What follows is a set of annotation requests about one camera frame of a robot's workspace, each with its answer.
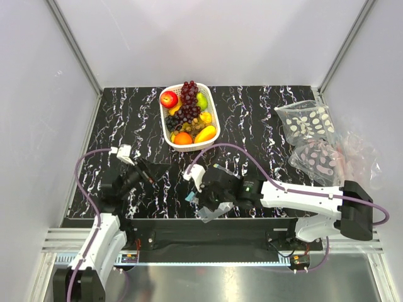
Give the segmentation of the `clear zip top bag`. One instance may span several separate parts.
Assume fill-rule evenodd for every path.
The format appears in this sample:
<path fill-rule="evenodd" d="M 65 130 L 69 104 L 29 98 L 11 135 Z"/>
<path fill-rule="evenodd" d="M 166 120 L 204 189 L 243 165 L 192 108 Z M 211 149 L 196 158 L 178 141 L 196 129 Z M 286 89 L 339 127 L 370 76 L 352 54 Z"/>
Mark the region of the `clear zip top bag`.
<path fill-rule="evenodd" d="M 185 201 L 190 204 L 198 206 L 198 198 L 194 192 L 190 192 L 189 195 L 185 198 Z M 233 203 L 225 202 L 220 203 L 216 210 L 210 210 L 206 206 L 203 206 L 199 210 L 196 211 L 195 216 L 196 219 L 201 220 L 204 223 L 208 223 L 224 214 L 229 212 L 234 207 Z"/>

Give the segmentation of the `yellow pear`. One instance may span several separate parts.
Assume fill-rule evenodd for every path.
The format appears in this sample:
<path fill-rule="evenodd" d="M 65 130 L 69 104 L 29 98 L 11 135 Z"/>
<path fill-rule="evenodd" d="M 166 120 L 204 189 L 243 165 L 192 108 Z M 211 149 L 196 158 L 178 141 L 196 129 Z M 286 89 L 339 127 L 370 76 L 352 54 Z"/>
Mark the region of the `yellow pear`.
<path fill-rule="evenodd" d="M 202 120 L 202 122 L 209 124 L 212 122 L 212 116 L 209 112 L 202 112 L 200 113 L 200 119 Z"/>

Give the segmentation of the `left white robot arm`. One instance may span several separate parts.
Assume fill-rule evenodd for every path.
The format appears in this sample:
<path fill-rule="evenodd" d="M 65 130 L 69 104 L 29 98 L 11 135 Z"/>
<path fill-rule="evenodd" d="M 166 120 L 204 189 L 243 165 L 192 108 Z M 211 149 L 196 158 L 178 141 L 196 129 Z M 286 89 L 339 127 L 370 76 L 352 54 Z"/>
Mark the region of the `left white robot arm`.
<path fill-rule="evenodd" d="M 125 199 L 138 184 L 152 185 L 169 164 L 130 160 L 123 173 L 101 183 L 97 214 L 74 260 L 52 279 L 54 301 L 105 301 L 106 283 L 121 249 L 140 246 L 132 222 L 125 217 Z"/>

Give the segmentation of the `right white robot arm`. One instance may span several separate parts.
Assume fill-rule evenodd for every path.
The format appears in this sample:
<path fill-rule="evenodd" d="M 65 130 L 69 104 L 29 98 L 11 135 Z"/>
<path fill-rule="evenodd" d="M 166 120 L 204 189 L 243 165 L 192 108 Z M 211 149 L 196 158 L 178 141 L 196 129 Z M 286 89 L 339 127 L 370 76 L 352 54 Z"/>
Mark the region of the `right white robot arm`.
<path fill-rule="evenodd" d="M 211 212 L 226 205 L 312 212 L 311 217 L 294 220 L 286 233 L 292 249 L 338 233 L 359 241 L 373 238 L 373 200 L 354 181 L 345 181 L 341 187 L 308 187 L 269 182 L 258 176 L 236 177 L 214 168 L 202 171 L 195 184 L 200 204 Z"/>

